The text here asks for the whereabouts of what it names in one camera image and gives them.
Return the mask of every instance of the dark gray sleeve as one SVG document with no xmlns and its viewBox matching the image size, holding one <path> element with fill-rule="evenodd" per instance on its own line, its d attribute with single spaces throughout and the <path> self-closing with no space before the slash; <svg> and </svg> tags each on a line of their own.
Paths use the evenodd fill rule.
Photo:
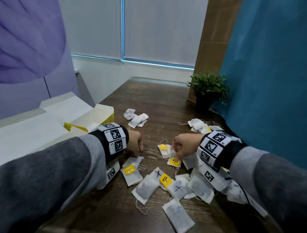
<svg viewBox="0 0 307 233">
<path fill-rule="evenodd" d="M 93 135 L 74 137 L 3 164 L 1 232 L 35 232 L 105 176 L 104 150 Z"/>
<path fill-rule="evenodd" d="M 307 171 L 253 147 L 243 148 L 230 167 L 232 178 L 278 222 L 292 232 L 307 221 Z"/>
</svg>

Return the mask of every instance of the green leaves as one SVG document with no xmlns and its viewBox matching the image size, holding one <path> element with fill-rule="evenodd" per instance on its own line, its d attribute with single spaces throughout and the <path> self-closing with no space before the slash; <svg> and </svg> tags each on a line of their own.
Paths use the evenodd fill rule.
<svg viewBox="0 0 307 233">
<path fill-rule="evenodd" d="M 204 75 L 194 73 L 191 78 L 194 82 L 188 82 L 187 86 L 194 90 L 196 96 L 202 95 L 210 100 L 220 100 L 222 104 L 226 103 L 228 93 L 224 83 L 225 75 L 219 76 L 210 72 Z"/>
</svg>

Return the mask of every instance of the black pot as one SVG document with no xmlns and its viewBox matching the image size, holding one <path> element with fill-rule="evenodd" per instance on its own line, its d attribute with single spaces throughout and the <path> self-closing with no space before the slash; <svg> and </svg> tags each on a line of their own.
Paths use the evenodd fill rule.
<svg viewBox="0 0 307 233">
<path fill-rule="evenodd" d="M 209 100 L 205 96 L 197 96 L 196 97 L 196 106 L 195 111 L 197 113 L 205 113 L 208 111 L 210 105 L 212 104 L 213 100 Z"/>
</svg>

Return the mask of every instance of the purple poster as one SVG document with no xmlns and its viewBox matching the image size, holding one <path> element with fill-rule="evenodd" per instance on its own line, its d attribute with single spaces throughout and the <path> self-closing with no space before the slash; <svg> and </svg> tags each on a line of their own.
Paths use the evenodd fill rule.
<svg viewBox="0 0 307 233">
<path fill-rule="evenodd" d="M 0 0 L 0 83 L 49 74 L 61 62 L 65 45 L 58 0 Z"/>
</svg>

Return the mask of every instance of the roller blind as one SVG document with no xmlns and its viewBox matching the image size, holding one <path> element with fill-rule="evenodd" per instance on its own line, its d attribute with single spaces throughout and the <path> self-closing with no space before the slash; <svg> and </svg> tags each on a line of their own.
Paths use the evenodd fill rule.
<svg viewBox="0 0 307 233">
<path fill-rule="evenodd" d="M 125 59 L 194 66 L 208 0 L 125 0 Z"/>
<path fill-rule="evenodd" d="M 120 0 L 59 0 L 72 54 L 121 58 Z"/>
</svg>

